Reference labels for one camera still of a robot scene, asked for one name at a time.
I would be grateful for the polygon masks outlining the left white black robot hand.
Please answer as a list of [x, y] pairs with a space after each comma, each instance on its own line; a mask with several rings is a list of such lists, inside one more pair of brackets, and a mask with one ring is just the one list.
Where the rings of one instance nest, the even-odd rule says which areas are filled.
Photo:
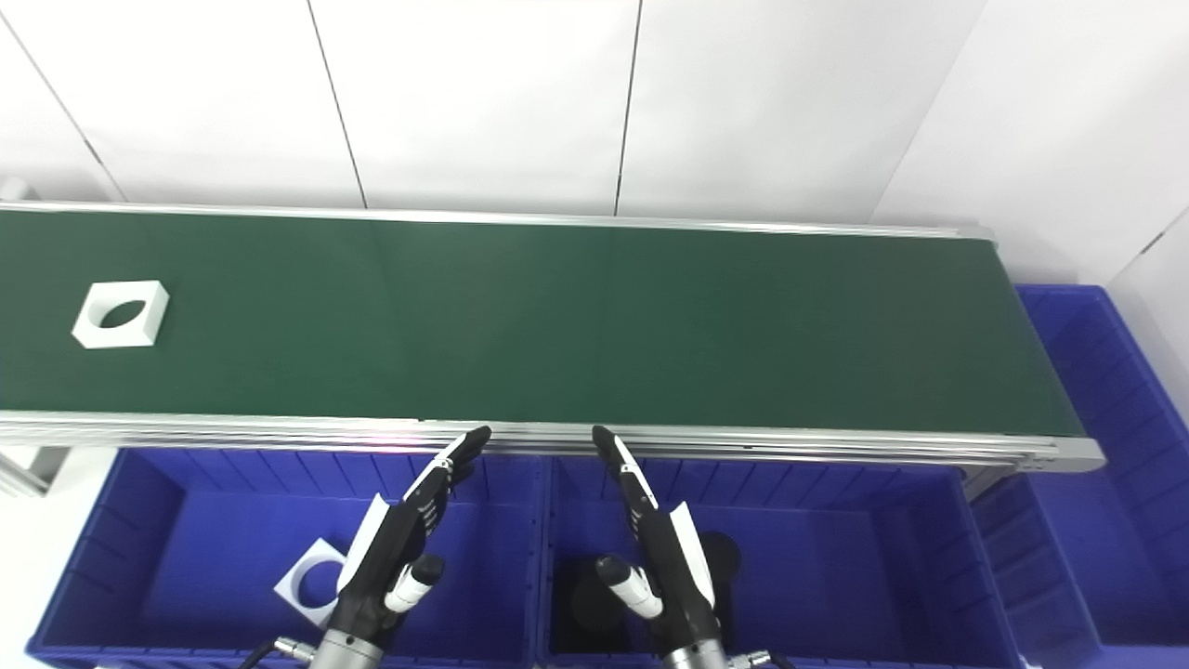
[[400, 501], [378, 498], [361, 520], [340, 575], [327, 635], [348, 645], [389, 645], [408, 612], [443, 575], [443, 560], [424, 553], [445, 517], [449, 492], [473, 473], [492, 429], [476, 427], [438, 452]]

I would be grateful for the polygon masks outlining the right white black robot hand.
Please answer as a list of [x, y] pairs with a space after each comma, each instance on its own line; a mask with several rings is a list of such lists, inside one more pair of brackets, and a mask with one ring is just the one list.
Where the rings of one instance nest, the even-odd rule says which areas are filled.
[[687, 504], [662, 511], [642, 467], [612, 429], [592, 427], [592, 443], [619, 482], [628, 526], [643, 558], [642, 566], [633, 566], [619, 556], [603, 556], [594, 563], [599, 580], [649, 623], [661, 656], [721, 646], [713, 585]]

